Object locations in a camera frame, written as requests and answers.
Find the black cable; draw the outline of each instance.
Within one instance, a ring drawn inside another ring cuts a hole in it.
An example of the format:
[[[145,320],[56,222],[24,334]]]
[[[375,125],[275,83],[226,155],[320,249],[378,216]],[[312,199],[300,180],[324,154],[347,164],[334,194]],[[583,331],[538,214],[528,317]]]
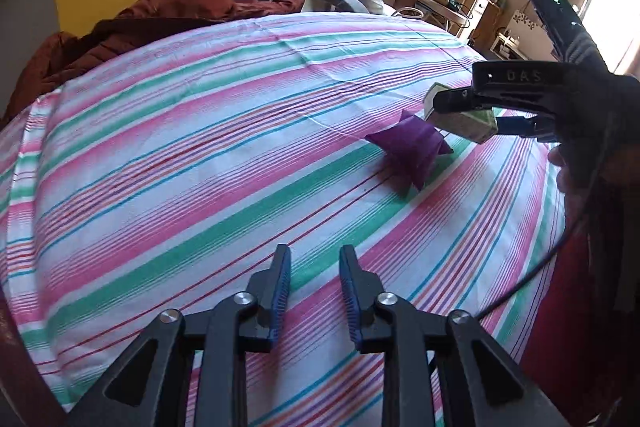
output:
[[[495,299],[491,304],[489,304],[488,306],[486,306],[484,309],[482,309],[476,314],[476,319],[478,321],[481,321],[487,315],[490,315],[491,313],[496,311],[500,306],[505,304],[505,302],[510,300],[514,295],[516,295],[516,293],[522,290],[524,286],[529,284],[531,280],[536,275],[538,275],[547,264],[551,262],[551,260],[556,256],[556,254],[558,254],[558,251],[561,250],[561,248],[563,248],[564,245],[567,244],[571,236],[574,235],[575,230],[580,225],[582,218],[586,215],[588,207],[591,204],[591,199],[593,198],[593,187],[595,186],[596,181],[598,180],[598,177],[600,175],[600,172],[602,171],[604,162],[607,158],[607,153],[609,152],[611,135],[613,134],[615,126],[616,126],[615,115],[613,114],[613,112],[610,112],[607,115],[607,126],[605,128],[604,137],[602,138],[602,145],[600,147],[600,153],[598,154],[596,165],[594,166],[593,172],[591,173],[591,178],[589,180],[589,185],[587,188],[587,195],[585,197],[584,203],[582,204],[582,207],[580,208],[580,212],[578,212],[578,215],[576,216],[574,222],[572,222],[569,228],[564,229],[564,232],[562,232],[560,239],[558,239],[558,242],[553,246],[553,248],[551,248],[551,250],[549,250],[549,252],[540,261],[538,261],[538,263],[531,270],[529,270],[522,279],[520,279],[511,288],[509,288],[507,292],[505,292],[503,295]]]

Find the red-brown blanket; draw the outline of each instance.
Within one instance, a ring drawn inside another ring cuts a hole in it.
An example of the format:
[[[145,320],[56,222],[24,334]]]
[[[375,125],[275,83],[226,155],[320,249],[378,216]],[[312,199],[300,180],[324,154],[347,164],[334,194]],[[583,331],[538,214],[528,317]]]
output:
[[[59,32],[47,38],[22,70],[0,129],[41,94],[110,58],[194,28],[266,15],[297,13],[305,0],[139,0],[103,20],[82,38]]]

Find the striped bedsheet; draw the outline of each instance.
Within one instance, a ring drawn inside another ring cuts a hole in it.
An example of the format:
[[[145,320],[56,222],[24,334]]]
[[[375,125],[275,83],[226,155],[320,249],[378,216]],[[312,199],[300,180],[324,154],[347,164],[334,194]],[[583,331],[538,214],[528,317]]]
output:
[[[250,424],[378,425],[382,357],[349,340],[340,246],[420,309],[475,312],[564,226],[544,144],[449,135],[418,192],[363,140],[479,59],[423,22],[296,14],[155,42],[40,97],[0,134],[0,277],[58,400],[163,309],[210,309],[288,243],[284,333],[247,360]],[[516,359],[549,277],[484,321]]]

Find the purple paper object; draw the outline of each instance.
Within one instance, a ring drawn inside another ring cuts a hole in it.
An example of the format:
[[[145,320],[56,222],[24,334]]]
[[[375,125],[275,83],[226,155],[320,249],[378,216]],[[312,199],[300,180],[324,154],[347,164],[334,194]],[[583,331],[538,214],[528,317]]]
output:
[[[402,111],[400,121],[395,126],[367,134],[365,140],[391,156],[418,190],[424,187],[436,156],[453,152],[444,141],[444,136],[431,123],[406,110]]]

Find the screw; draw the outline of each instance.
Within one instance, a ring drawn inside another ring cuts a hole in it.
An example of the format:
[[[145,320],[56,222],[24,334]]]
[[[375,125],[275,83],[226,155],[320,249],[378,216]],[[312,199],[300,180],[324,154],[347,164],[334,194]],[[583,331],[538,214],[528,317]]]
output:
[[[180,318],[180,312],[178,310],[174,310],[173,308],[164,310],[160,314],[160,321],[164,322],[165,324],[171,324],[172,322],[175,322],[179,318]]]
[[[234,302],[236,304],[247,305],[254,301],[255,297],[249,292],[238,292],[234,295]]]
[[[449,314],[449,317],[451,317],[451,320],[454,321],[456,324],[461,324],[463,322],[466,322],[466,320],[470,316],[471,315],[465,312],[464,310],[454,310]]]
[[[395,293],[391,292],[382,292],[378,295],[378,302],[380,304],[384,304],[385,306],[392,306],[398,302],[398,296]]]

